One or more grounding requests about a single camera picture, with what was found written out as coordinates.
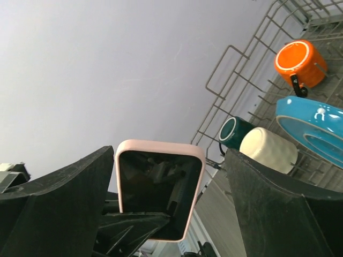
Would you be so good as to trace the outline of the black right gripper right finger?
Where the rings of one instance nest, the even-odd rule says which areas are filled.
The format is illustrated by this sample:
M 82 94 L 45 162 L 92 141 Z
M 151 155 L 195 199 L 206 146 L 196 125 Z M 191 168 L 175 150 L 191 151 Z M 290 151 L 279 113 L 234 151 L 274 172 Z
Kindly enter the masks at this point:
M 234 149 L 225 165 L 247 256 L 342 256 L 342 193 Z

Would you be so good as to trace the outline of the pink-cased phone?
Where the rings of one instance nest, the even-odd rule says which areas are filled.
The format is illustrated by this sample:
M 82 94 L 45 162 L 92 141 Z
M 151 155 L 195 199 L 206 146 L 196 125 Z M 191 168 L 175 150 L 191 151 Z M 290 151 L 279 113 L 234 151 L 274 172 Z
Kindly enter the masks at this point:
M 206 167 L 201 147 L 128 139 L 115 153 L 121 213 L 164 213 L 168 224 L 153 240 L 176 243 L 188 231 Z

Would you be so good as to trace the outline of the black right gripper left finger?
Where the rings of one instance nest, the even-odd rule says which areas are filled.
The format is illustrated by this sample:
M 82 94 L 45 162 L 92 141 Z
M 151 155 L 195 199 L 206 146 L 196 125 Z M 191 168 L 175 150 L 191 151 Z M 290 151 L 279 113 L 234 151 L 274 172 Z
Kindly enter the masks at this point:
M 1 194 L 1 256 L 91 256 L 112 146 Z

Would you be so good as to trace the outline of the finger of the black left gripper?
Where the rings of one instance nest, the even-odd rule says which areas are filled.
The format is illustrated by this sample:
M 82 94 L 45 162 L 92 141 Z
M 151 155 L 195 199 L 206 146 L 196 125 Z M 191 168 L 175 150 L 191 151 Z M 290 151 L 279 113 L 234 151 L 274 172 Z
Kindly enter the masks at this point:
M 93 256 L 133 256 L 153 234 L 169 223 L 164 213 L 114 213 L 103 215 L 93 246 Z

